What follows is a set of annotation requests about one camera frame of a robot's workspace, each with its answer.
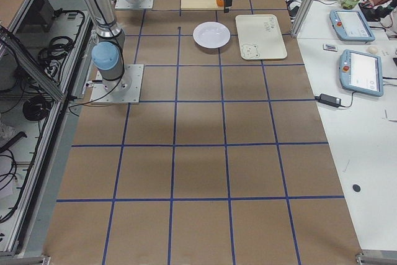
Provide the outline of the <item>orange fruit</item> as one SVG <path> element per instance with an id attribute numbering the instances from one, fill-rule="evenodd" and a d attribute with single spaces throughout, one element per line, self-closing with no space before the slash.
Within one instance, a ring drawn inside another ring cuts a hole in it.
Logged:
<path id="1" fill-rule="evenodd" d="M 225 5 L 224 0 L 216 0 L 216 4 L 218 7 L 223 7 Z"/>

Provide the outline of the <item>white round plate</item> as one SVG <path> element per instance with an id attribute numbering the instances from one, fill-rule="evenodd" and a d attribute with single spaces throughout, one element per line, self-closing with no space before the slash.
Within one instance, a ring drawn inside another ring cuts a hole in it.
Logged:
<path id="1" fill-rule="evenodd" d="M 219 22 L 204 22 L 193 31 L 195 42 L 204 48 L 220 48 L 230 40 L 229 29 Z"/>

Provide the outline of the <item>cream tray with bear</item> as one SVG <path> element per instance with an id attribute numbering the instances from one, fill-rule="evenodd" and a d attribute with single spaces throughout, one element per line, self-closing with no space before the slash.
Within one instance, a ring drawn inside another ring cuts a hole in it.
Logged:
<path id="1" fill-rule="evenodd" d="M 287 57 L 275 15 L 238 15 L 235 22 L 240 54 L 244 60 L 282 60 Z"/>

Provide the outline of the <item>small white card box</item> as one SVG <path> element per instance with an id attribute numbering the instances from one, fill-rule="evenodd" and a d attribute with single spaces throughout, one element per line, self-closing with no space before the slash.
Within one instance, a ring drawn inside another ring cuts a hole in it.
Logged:
<path id="1" fill-rule="evenodd" d="M 338 52 L 338 48 L 336 45 L 327 44 L 327 43 L 323 44 L 323 50 L 330 52 Z"/>

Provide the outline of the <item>upper blue teach pendant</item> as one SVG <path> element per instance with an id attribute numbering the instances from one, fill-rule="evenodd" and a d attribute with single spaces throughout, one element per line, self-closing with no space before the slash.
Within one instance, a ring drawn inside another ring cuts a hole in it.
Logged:
<path id="1" fill-rule="evenodd" d="M 338 38 L 345 42 L 372 42 L 375 36 L 361 11 L 332 10 L 329 19 Z"/>

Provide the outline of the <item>blue teach pendant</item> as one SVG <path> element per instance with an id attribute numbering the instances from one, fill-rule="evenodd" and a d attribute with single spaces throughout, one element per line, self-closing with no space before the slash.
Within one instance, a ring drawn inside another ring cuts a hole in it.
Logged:
<path id="1" fill-rule="evenodd" d="M 345 42 L 372 42 L 375 36 L 361 11 L 332 10 L 329 19 L 338 38 Z"/>
<path id="2" fill-rule="evenodd" d="M 383 95 L 381 58 L 354 50 L 344 50 L 339 59 L 339 80 L 345 90 L 369 96 Z"/>

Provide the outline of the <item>black power adapter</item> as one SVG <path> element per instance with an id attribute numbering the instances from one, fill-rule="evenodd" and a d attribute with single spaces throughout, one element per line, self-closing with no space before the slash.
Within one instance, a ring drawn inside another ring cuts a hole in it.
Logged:
<path id="1" fill-rule="evenodd" d="M 327 106 L 339 108 L 341 106 L 341 99 L 338 97 L 330 96 L 328 94 L 320 94 L 318 96 L 315 96 L 314 99 L 321 103 L 325 104 Z"/>

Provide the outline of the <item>lower blue teach pendant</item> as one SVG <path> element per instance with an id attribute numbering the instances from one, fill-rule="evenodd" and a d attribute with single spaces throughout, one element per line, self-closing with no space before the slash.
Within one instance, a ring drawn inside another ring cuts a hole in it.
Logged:
<path id="1" fill-rule="evenodd" d="M 381 58 L 354 50 L 344 50 L 339 59 L 339 80 L 345 90 L 369 96 L 383 95 Z"/>

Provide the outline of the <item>small cream ball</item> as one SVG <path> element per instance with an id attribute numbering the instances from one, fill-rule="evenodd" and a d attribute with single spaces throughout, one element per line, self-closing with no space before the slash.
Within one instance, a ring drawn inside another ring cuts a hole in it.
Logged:
<path id="1" fill-rule="evenodd" d="M 373 55 L 376 55 L 378 53 L 378 48 L 376 46 L 369 46 L 367 51 Z"/>

